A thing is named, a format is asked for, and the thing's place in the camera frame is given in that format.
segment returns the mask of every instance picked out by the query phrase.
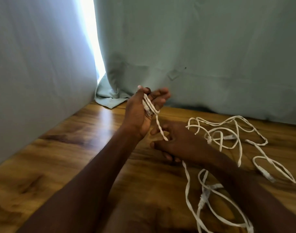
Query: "right hand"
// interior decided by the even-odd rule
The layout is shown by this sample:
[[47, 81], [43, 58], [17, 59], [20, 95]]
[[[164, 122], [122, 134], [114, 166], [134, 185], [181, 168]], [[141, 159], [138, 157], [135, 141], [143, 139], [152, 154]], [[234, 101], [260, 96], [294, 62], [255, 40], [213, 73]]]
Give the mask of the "right hand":
[[[161, 125], [161, 128], [169, 132], [166, 136], [169, 141], [153, 141], [150, 147], [162, 151], [170, 161], [185, 160], [205, 166], [212, 164], [216, 156], [220, 155], [220, 152], [212, 148], [207, 140], [189, 131], [183, 122], [167, 121]], [[158, 126], [155, 126], [150, 134], [156, 135], [159, 132]]]

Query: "tangled cable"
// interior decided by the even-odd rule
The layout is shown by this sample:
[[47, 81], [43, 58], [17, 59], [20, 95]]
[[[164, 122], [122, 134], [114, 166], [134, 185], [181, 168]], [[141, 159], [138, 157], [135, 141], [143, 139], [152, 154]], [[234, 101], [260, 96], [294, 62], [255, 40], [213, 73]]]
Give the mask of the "tangled cable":
[[[144, 94], [144, 99], [143, 99], [143, 105], [144, 108], [147, 112], [147, 114], [150, 116], [152, 113], [155, 114], [156, 116], [156, 122], [157, 125], [160, 129], [160, 133], [162, 134], [164, 140], [168, 141], [167, 137], [164, 135], [162, 128], [160, 126], [159, 120], [158, 120], [158, 115], [159, 115], [159, 111], [155, 109], [154, 105], [151, 103], [150, 99], [148, 98], [148, 96], [146, 94]], [[236, 119], [242, 120], [245, 124], [247, 124], [248, 126], [250, 126], [252, 129], [251, 130], [245, 130], [243, 129], [240, 125], [238, 125]], [[197, 125], [192, 125], [190, 124], [191, 121], [195, 120], [197, 122]], [[235, 128], [236, 128], [236, 132], [232, 131], [231, 129], [228, 128], [224, 128], [224, 127], [217, 127], [217, 126], [221, 126], [225, 123], [231, 123], [234, 122], [235, 124]], [[205, 123], [207, 125], [216, 127], [213, 128], [211, 130], [206, 130], [204, 127], [200, 126], [200, 123]], [[263, 140], [264, 142], [262, 144], [258, 144], [255, 143], [253, 141], [250, 140], [245, 140], [247, 143], [254, 145], [263, 156], [255, 156], [252, 161], [254, 163], [254, 165], [256, 166], [256, 168], [263, 174], [263, 176], [265, 176], [268, 180], [270, 180], [271, 182], [274, 182], [275, 179], [270, 175], [269, 172], [267, 172], [264, 168], [260, 167], [257, 163], [256, 163], [256, 159], [257, 158], [262, 158], [262, 159], [266, 159], [271, 165], [273, 165], [276, 170], [278, 170], [283, 176], [285, 176], [287, 179], [289, 179], [291, 182], [296, 183], [294, 177], [292, 176], [292, 174], [280, 163], [278, 163], [277, 161], [270, 159], [268, 156], [266, 156], [265, 152], [260, 148], [260, 146], [265, 146], [266, 144], [268, 144], [268, 140], [263, 137], [258, 131], [257, 129], [251, 125], [244, 117], [242, 116], [233, 116], [230, 117], [228, 119], [226, 119], [225, 121], [221, 122], [221, 123], [212, 123], [209, 121], [206, 121], [200, 117], [196, 117], [196, 118], [190, 118], [188, 121], [188, 125], [186, 126], [186, 128], [190, 128], [190, 127], [197, 127], [197, 131], [195, 133], [195, 135], [200, 131], [200, 129], [203, 129], [205, 131], [205, 136], [204, 138], [207, 140], [208, 144], [211, 144], [212, 141], [215, 142], [217, 145], [219, 145], [219, 151], [222, 150], [222, 148], [226, 148], [226, 149], [234, 149], [236, 147], [237, 144], [239, 144], [239, 160], [238, 160], [238, 167], [241, 165], [241, 158], [242, 158], [242, 144], [239, 138], [239, 128], [245, 132], [256, 132]], [[231, 133], [231, 135], [227, 135], [224, 136], [223, 132], [221, 130], [226, 130], [228, 132]], [[220, 138], [214, 138], [214, 135], [216, 133], [220, 134]], [[223, 145], [223, 140], [231, 140], [231, 139], [236, 139], [235, 143], [233, 146], [228, 147]], [[204, 225], [204, 223], [202, 222], [202, 220], [200, 219], [200, 212], [203, 209], [203, 207], [205, 206], [205, 204], [208, 205], [209, 209], [212, 211], [212, 213], [223, 223], [229, 225], [229, 226], [234, 226], [234, 227], [242, 227], [242, 228], [246, 228], [248, 233], [254, 233], [254, 228], [252, 223], [250, 222], [250, 220], [245, 216], [245, 214], [240, 210], [240, 208], [228, 197], [224, 196], [223, 194], [221, 194], [220, 192], [216, 191], [217, 189], [223, 188], [223, 185], [220, 183], [214, 184], [214, 185], [206, 185], [205, 181], [207, 179], [208, 176], [208, 170], [202, 169], [199, 174], [198, 174], [198, 179], [200, 184], [202, 185], [202, 194], [200, 197], [200, 202], [198, 204], [198, 209], [197, 212], [195, 213], [191, 203], [189, 202], [188, 199], [188, 194], [189, 194], [189, 188], [190, 188], [190, 175], [189, 172], [187, 170], [187, 166], [185, 164], [185, 162], [182, 162], [183, 167], [185, 168], [185, 173], [186, 173], [186, 177], [187, 177], [187, 185], [186, 185], [186, 190], [185, 190], [185, 196], [186, 196], [186, 203], [187, 206], [189, 208], [189, 210], [192, 212], [194, 218], [197, 220], [197, 228], [199, 233], [201, 233], [201, 229], [203, 229], [204, 231], [208, 232], [208, 233], [213, 233], [211, 231], [209, 231], [207, 229], [207, 227]], [[201, 180], [200, 176], [201, 174], [204, 173], [203, 179]], [[228, 202], [230, 202], [237, 210], [238, 212], [241, 214], [244, 223], [233, 223], [228, 221], [227, 219], [224, 219], [223, 217], [219, 216], [211, 207], [210, 203], [209, 203], [209, 197], [211, 192], [219, 195], [220, 197], [224, 198], [225, 200], [227, 200]]]

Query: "wood grain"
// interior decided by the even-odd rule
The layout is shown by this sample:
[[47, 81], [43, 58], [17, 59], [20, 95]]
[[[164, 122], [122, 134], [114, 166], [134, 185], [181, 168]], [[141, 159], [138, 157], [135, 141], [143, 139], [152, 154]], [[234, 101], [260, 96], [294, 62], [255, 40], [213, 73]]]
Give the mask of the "wood grain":
[[[124, 111], [125, 103], [112, 110], [91, 103], [1, 164], [0, 233], [14, 232], [80, 172], [119, 128]], [[190, 117], [221, 122], [229, 116], [169, 107], [160, 113], [161, 121], [188, 121]], [[263, 148], [266, 154], [282, 163], [296, 179], [296, 126], [249, 121], [269, 140]], [[240, 136], [261, 141], [254, 133], [242, 132]], [[160, 138], [147, 135], [137, 145], [112, 187], [97, 232], [197, 232], [196, 221], [185, 203], [187, 180], [183, 167], [169, 163], [149, 148], [150, 141]], [[238, 149], [224, 153], [238, 159]], [[259, 153], [255, 147], [243, 143], [242, 168], [296, 214], [296, 184], [290, 183], [266, 161], [259, 160], [277, 180], [274, 184], [267, 181], [252, 164], [251, 159], [256, 155]], [[192, 180], [189, 199], [196, 208], [201, 194], [197, 182], [200, 169], [192, 164], [188, 166]], [[210, 200], [218, 214], [228, 220], [241, 221], [238, 213], [218, 196], [213, 195]], [[207, 208], [201, 218], [213, 232], [244, 232], [221, 223]]]

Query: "curtain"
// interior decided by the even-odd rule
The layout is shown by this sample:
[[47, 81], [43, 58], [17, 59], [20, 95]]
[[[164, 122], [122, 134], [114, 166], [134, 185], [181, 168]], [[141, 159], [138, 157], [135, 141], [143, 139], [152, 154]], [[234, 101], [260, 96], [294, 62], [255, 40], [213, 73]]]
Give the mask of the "curtain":
[[93, 98], [79, 0], [0, 0], [0, 163]]
[[169, 106], [296, 124], [296, 0], [95, 0], [109, 108], [138, 85]]

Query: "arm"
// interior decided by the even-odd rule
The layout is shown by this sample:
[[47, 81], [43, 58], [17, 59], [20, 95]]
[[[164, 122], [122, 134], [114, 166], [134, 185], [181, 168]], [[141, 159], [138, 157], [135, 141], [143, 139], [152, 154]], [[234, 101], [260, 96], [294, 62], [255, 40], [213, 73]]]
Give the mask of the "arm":
[[60, 191], [41, 206], [19, 233], [93, 232], [111, 186], [137, 143], [150, 128], [151, 117], [142, 105], [144, 93], [161, 108], [170, 97], [168, 89], [150, 93], [140, 88], [128, 102], [125, 118], [107, 145]]
[[[240, 206], [258, 232], [296, 233], [296, 215], [262, 188], [235, 162], [207, 144], [207, 141], [185, 128], [185, 124], [169, 122], [162, 126], [169, 132], [169, 141], [154, 141], [151, 147], [165, 157], [201, 165], [211, 172]], [[151, 134], [158, 133], [154, 128]]]

